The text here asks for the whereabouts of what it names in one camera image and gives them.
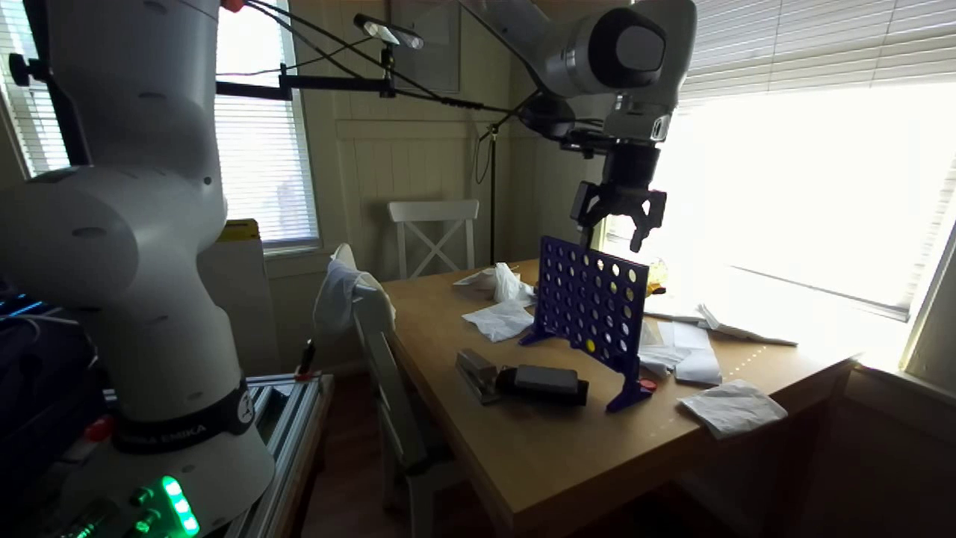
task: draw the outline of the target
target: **green light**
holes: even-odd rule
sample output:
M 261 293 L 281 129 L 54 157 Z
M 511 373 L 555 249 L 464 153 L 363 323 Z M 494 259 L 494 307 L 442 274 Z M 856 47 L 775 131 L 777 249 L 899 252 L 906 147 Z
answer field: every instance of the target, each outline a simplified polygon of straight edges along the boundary
M 86 522 L 77 538 L 91 538 L 95 533 L 95 522 Z
M 161 477 L 161 488 L 167 489 L 167 497 L 184 497 L 181 480 L 178 480 L 178 477 L 172 477 L 172 474 L 166 474 L 166 477 Z
M 184 483 L 175 474 L 161 474 L 148 488 L 151 497 L 145 500 L 145 515 L 137 519 L 140 536 L 157 536 L 157 538 L 197 538 L 201 536 L 201 519 L 192 510 L 192 503 L 184 489 Z
M 184 519 L 184 528 L 185 528 L 185 533 L 201 533 L 197 518 Z

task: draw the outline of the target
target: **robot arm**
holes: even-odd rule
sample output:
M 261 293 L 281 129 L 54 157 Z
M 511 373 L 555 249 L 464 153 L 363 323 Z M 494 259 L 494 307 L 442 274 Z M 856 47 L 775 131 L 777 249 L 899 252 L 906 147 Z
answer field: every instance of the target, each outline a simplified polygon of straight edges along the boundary
M 58 522 L 86 528 L 98 503 L 151 522 L 154 507 L 125 500 L 161 494 L 172 474 L 192 503 L 181 522 L 210 533 L 276 468 L 231 319 L 197 272 L 227 217 L 212 129 L 218 0 L 46 6 L 52 78 L 91 163 L 0 192 L 0 272 L 83 323 L 118 389 L 113 443 L 73 471 Z
M 518 113 L 530 129 L 582 156 L 606 156 L 605 183 L 582 183 L 575 217 L 582 243 L 606 214 L 630 214 L 630 249 L 665 217 L 665 195 L 648 192 L 659 142 L 666 138 L 687 72 L 693 0 L 602 6 L 567 23 L 533 0 L 460 0 L 530 69 L 539 95 Z

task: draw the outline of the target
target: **floor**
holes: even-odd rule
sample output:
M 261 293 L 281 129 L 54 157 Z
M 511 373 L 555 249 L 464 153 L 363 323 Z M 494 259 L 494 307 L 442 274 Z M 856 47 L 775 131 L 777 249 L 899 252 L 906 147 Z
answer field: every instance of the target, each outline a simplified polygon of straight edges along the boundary
M 375 386 L 367 376 L 336 380 L 336 400 L 322 446 L 322 468 L 315 477 L 303 538 L 408 538 L 411 522 L 403 507 L 384 507 L 379 489 L 379 420 Z M 578 533 L 602 538 L 724 538 L 729 536 L 693 503 L 676 489 L 662 489 L 626 510 Z M 469 483 L 437 500 L 437 536 L 488 538 L 494 527 Z

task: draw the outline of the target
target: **white cloth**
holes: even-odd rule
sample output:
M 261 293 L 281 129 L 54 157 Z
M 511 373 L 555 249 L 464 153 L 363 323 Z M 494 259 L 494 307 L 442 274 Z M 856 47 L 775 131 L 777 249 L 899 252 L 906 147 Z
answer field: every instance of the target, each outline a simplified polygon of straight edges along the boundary
M 327 278 L 312 311 L 312 328 L 318 344 L 327 344 L 330 338 L 354 325 L 355 278 L 358 278 L 358 270 L 355 270 L 354 249 L 342 244 L 330 258 Z
M 642 368 L 653 368 L 659 376 L 672 371 L 679 382 L 691 386 L 724 382 L 721 361 L 705 328 L 687 323 L 659 323 L 659 334 L 662 341 L 647 325 L 639 331 Z
M 787 419 L 787 410 L 777 400 L 744 382 L 724 382 L 693 397 L 682 397 L 682 407 L 691 410 L 718 440 Z
M 454 280 L 454 286 L 469 286 L 488 293 L 494 302 L 523 302 L 530 304 L 535 289 L 511 272 L 509 262 L 488 265 L 476 274 Z
M 535 323 L 523 302 L 500 302 L 472 313 L 464 313 L 467 323 L 478 325 L 491 341 L 518 338 Z

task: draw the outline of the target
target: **white chair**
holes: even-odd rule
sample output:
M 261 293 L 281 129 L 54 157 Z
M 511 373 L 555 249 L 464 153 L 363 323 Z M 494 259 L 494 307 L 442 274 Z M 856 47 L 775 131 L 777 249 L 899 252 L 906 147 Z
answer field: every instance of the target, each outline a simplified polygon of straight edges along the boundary
M 460 270 L 448 258 L 448 243 L 464 229 L 467 235 L 467 265 L 476 270 L 476 220 L 478 220 L 478 201 L 391 201 L 388 214 L 399 225 L 399 272 L 402 278 L 417 278 L 427 270 L 431 259 L 442 259 L 448 270 Z M 442 235 L 424 232 L 424 225 L 446 225 Z M 417 235 L 427 253 L 411 272 L 411 235 Z
M 431 538 L 434 497 L 460 480 L 460 468 L 448 446 L 434 435 L 421 407 L 417 407 L 408 392 L 408 380 L 402 376 L 388 344 L 396 307 L 384 284 L 367 272 L 363 272 L 355 280 L 354 317 L 367 368 L 379 389 L 384 446 L 391 450 L 391 462 L 387 461 L 387 488 L 396 488 L 391 465 L 399 465 L 411 494 L 412 538 Z

